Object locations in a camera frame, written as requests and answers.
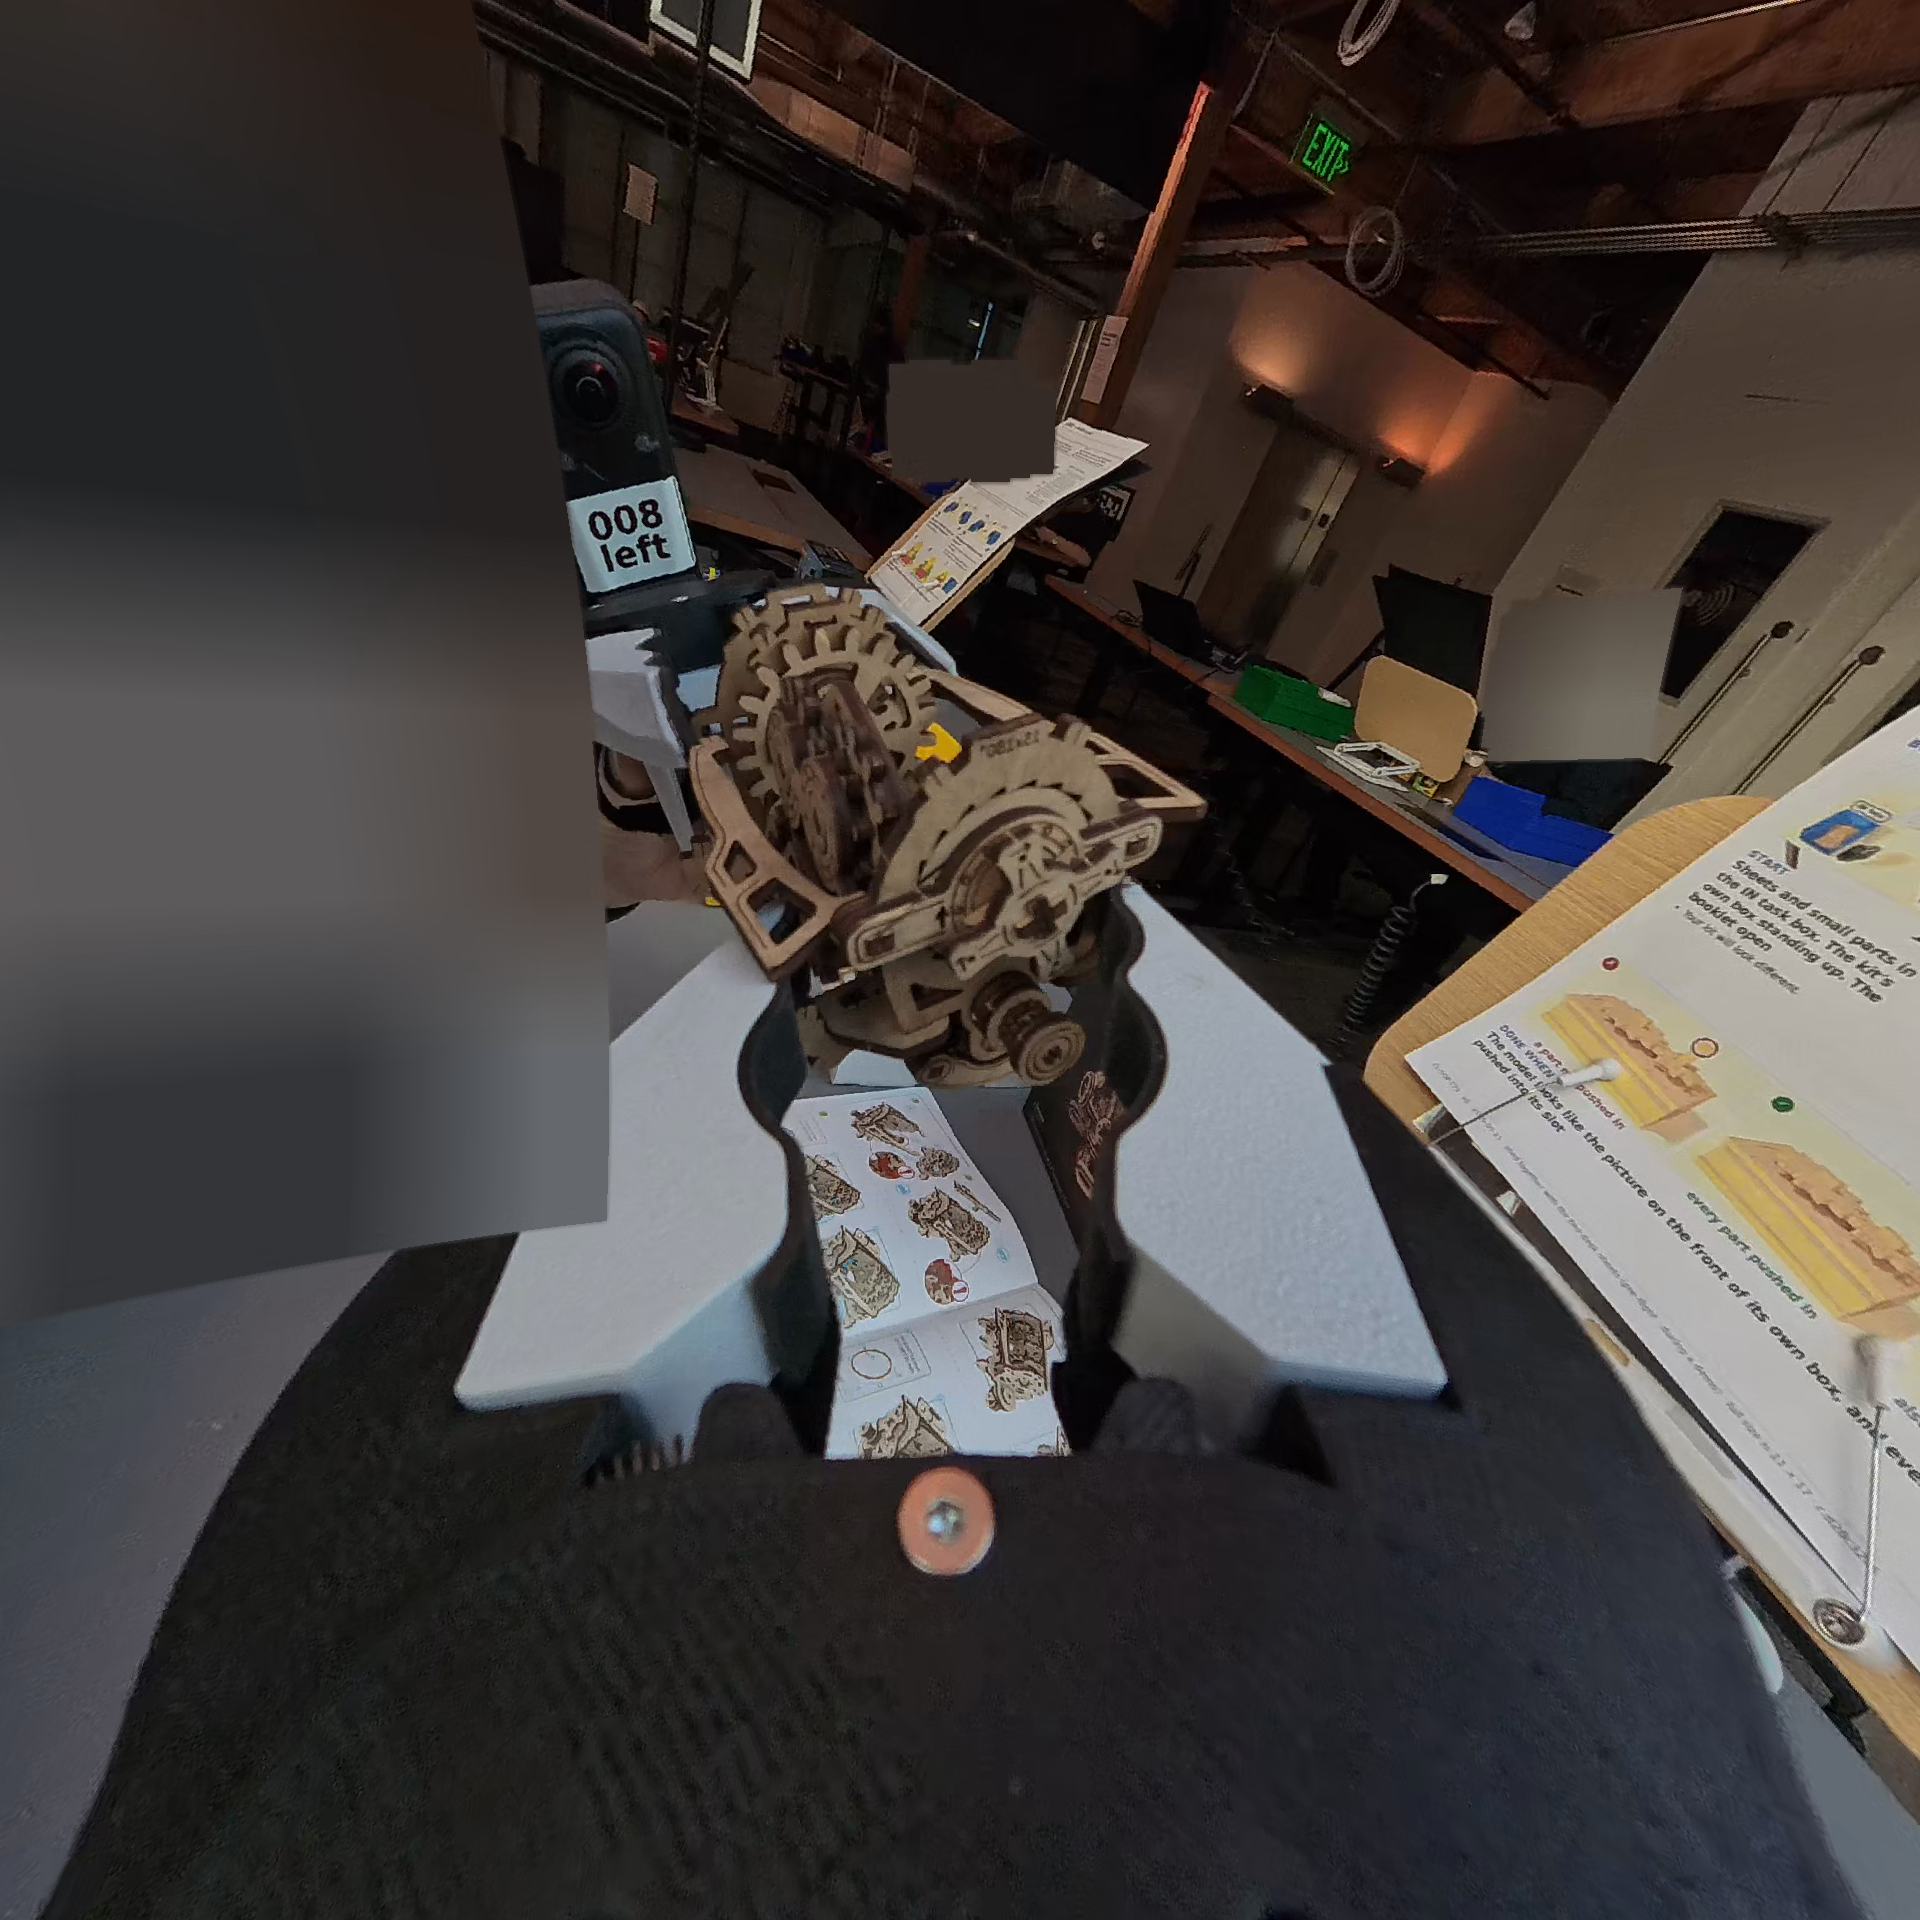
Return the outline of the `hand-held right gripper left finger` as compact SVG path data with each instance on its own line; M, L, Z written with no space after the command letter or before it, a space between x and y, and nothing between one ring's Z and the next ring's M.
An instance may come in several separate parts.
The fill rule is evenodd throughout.
M468 1411L617 1401L694 1439L723 1386L771 1388L825 1455L838 1313L801 1147L795 996L723 915L715 946L610 1044L609 1215L516 1236L455 1383Z

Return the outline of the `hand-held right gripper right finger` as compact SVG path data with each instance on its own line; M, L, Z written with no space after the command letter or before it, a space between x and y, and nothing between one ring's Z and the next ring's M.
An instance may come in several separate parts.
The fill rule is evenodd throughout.
M1179 1386L1228 1451L1292 1388L1435 1401L1447 1367L1322 1052L1145 890L1096 912L1070 1016L1128 1119L1064 1303L1067 1439L1128 1379Z

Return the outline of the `wooden gear cluster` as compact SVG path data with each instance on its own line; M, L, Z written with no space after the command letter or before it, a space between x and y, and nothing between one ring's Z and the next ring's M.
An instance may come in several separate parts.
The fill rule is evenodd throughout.
M732 615L713 718L758 825L782 807L830 690L871 718L898 763L938 703L923 660L856 588L790 584Z

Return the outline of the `wooden mechanical model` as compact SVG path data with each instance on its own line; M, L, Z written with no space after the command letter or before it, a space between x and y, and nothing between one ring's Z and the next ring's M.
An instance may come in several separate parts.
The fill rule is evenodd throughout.
M1039 1088L1088 1042L1049 986L1091 975L1094 900L1207 806L1087 721L930 681L966 718L958 760L898 763L830 690L768 825L734 783L729 743L696 746L708 892L760 970L791 986L819 1074L871 1055L928 1088Z

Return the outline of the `grey desk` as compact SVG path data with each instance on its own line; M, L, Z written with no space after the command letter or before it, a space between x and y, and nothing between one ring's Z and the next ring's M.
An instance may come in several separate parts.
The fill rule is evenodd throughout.
M504 1263L6 1335L7 1914L1915 1916L1551 1307L1280 1464L1129 1388L940 1578L758 1388L457 1411Z

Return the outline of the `person's left hand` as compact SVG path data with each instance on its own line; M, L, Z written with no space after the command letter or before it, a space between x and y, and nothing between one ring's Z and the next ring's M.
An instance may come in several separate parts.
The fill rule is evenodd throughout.
M672 833L631 833L601 818L599 838L610 919L646 903L705 906L705 865L682 854Z

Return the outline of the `instruction sheet on stand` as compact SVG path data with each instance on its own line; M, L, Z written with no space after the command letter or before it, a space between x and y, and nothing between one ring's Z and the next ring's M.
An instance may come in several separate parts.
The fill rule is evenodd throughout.
M1062 422L1049 472L956 486L876 561L867 585L895 617L930 633L1016 554L1033 521L1091 492L1142 452L1145 441Z

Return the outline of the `black model kit box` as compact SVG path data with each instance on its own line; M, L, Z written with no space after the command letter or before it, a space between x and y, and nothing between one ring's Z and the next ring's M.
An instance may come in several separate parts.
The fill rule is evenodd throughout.
M1072 1242L1081 1242L1096 1211L1097 1185L1113 1164L1113 1138L1128 1106L1105 1065L1076 1063L1042 1088L1032 1088L1025 1116Z

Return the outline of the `open instruction booklet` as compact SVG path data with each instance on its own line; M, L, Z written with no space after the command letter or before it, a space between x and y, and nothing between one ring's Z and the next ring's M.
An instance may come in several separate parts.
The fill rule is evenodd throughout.
M841 1334L825 1455L1065 1456L1064 1311L935 1095L806 1095L784 1130Z

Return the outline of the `black laptop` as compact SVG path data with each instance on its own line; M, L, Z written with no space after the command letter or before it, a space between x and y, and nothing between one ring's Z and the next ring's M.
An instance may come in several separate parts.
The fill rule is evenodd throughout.
M1134 591L1142 630L1153 642L1199 665L1241 668L1243 649L1215 636L1191 600L1145 580L1134 580Z

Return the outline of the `green plastic bin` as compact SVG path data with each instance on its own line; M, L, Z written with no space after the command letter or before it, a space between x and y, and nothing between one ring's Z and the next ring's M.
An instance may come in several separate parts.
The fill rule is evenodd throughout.
M1348 699L1272 663L1249 663L1240 672L1232 699L1274 730L1292 730L1332 743L1356 736Z

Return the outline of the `blue plastic bin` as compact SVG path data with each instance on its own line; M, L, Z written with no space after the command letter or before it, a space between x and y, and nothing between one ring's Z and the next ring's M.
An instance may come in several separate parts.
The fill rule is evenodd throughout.
M1456 798L1455 818L1496 842L1505 854L1555 867L1578 867L1614 835L1545 809L1545 798L1490 775L1476 775Z

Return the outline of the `wooden pillar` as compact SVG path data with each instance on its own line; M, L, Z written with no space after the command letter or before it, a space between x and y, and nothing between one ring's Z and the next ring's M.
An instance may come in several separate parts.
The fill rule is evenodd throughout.
M1220 83L1199 83L1159 199L1144 225L1118 307L1103 322L1088 379L1072 408L1074 419L1087 425L1118 425L1231 126L1232 100L1228 100L1225 88Z

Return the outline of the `tan rounded board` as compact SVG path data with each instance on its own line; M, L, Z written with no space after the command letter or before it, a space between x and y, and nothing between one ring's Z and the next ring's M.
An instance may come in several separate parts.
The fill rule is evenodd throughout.
M1447 785L1458 775L1480 718L1468 690L1376 656L1360 674L1354 736L1415 762L1420 777Z

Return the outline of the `printed instruction sheet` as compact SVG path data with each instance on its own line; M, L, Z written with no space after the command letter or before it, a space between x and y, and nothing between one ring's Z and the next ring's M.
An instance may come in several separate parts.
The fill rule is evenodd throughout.
M1411 1055L1859 1604L1918 1636L1915 712ZM1614 1057L1614 1084L1555 1078Z

